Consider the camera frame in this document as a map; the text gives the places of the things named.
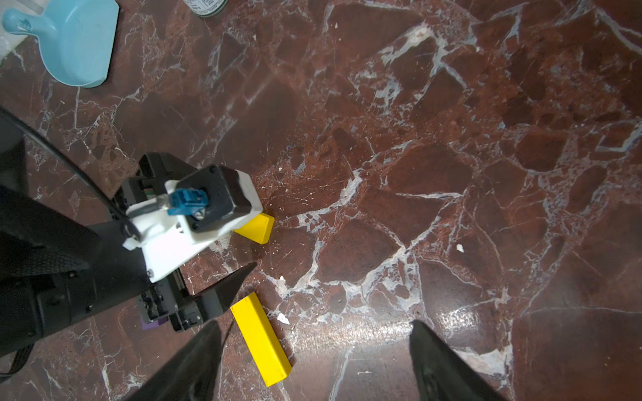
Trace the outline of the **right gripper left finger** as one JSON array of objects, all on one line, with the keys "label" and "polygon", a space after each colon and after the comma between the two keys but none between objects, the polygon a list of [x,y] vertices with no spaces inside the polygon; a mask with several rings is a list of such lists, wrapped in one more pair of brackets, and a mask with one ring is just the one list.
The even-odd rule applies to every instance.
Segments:
[{"label": "right gripper left finger", "polygon": [[130,400],[212,400],[222,359],[217,322],[204,325]]}]

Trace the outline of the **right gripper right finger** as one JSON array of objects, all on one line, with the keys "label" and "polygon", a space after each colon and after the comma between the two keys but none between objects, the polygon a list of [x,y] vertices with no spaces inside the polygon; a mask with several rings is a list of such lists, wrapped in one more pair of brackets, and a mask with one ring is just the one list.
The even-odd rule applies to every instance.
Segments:
[{"label": "right gripper right finger", "polygon": [[410,355],[421,400],[502,400],[424,322],[412,322]]}]

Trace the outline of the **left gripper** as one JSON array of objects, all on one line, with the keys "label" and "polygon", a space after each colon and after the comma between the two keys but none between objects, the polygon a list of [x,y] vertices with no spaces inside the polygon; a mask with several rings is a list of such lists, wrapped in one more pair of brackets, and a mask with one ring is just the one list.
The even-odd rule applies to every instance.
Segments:
[{"label": "left gripper", "polygon": [[[141,158],[135,175],[121,185],[114,200],[126,212],[137,203],[164,194],[166,190],[162,185],[165,181],[181,180],[195,171],[196,168],[167,153],[147,153]],[[182,275],[182,267],[159,282],[150,282],[142,250],[126,249],[123,247],[125,241],[117,243],[124,255],[115,270],[122,275],[128,294],[137,298],[141,318],[150,322],[167,317],[177,332],[187,331],[227,312],[244,281],[257,267],[257,262],[251,262],[193,295]]]}]

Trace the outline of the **purple block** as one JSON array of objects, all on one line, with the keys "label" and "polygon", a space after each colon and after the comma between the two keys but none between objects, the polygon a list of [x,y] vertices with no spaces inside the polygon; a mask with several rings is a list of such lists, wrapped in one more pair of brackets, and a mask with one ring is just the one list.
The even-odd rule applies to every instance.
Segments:
[{"label": "purple block", "polygon": [[168,318],[167,317],[161,317],[161,318],[159,318],[157,320],[150,321],[150,322],[148,322],[147,320],[142,318],[141,319],[141,328],[143,330],[151,330],[151,329],[154,329],[154,328],[158,328],[158,327],[162,326],[163,324],[165,324],[167,322],[168,322]]}]

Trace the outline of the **yellow block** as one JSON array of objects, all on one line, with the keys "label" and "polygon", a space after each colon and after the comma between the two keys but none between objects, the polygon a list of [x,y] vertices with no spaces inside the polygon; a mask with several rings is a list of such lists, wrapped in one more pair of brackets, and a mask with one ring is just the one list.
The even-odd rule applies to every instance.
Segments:
[{"label": "yellow block", "polygon": [[231,307],[232,315],[267,387],[289,377],[292,364],[255,292]]},{"label": "yellow block", "polygon": [[265,213],[260,213],[247,224],[235,229],[234,232],[260,245],[269,242],[275,218]]}]

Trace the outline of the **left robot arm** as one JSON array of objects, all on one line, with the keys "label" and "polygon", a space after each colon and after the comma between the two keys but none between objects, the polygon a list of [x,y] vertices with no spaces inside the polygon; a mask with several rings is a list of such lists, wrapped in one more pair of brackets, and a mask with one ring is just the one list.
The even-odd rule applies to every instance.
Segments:
[{"label": "left robot arm", "polygon": [[262,211],[250,175],[223,165],[196,168],[165,152],[140,159],[108,197],[70,170],[108,208],[83,226],[28,195],[27,140],[66,156],[6,110],[1,113],[1,353],[15,376],[41,339],[135,299],[147,327],[185,332],[231,307],[249,267],[190,293],[181,268]]}]

